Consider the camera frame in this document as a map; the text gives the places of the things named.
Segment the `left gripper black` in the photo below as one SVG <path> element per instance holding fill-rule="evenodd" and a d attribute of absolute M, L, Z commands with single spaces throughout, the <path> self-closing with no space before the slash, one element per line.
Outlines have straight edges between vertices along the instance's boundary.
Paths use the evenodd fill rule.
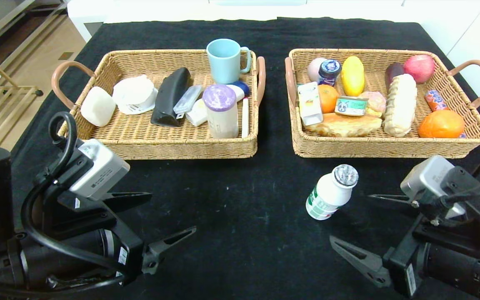
<path fill-rule="evenodd" d="M 125 285 L 141 272 L 156 274 L 166 254 L 195 234 L 197 227 L 144 247 L 117 212 L 152 197 L 150 192 L 108 192 L 98 198 L 62 190 L 30 192 L 20 209 L 27 233 L 20 254 L 27 288 L 82 290 L 112 279 Z"/>

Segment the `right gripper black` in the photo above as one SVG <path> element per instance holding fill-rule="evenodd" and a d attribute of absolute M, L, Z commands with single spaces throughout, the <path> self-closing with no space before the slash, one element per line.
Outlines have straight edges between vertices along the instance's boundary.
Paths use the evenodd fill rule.
<path fill-rule="evenodd" d="M 418 208 L 406 195 L 371 194 L 372 199 Z M 383 258 L 351 243 L 330 237 L 332 249 L 378 288 L 394 289 L 413 298 L 422 281 L 433 278 L 467 294 L 480 294 L 480 247 L 471 237 L 434 227 L 419 215 L 402 241 Z"/>

